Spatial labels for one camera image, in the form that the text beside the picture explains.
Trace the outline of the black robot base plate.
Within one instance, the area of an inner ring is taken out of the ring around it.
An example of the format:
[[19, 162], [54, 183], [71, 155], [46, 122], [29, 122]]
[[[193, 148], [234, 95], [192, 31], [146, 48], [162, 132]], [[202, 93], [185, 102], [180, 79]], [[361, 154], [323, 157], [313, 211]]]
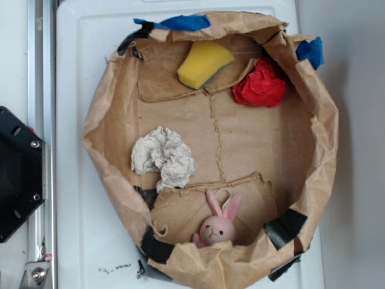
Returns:
[[44, 202], [44, 141], [1, 107], [1, 243]]

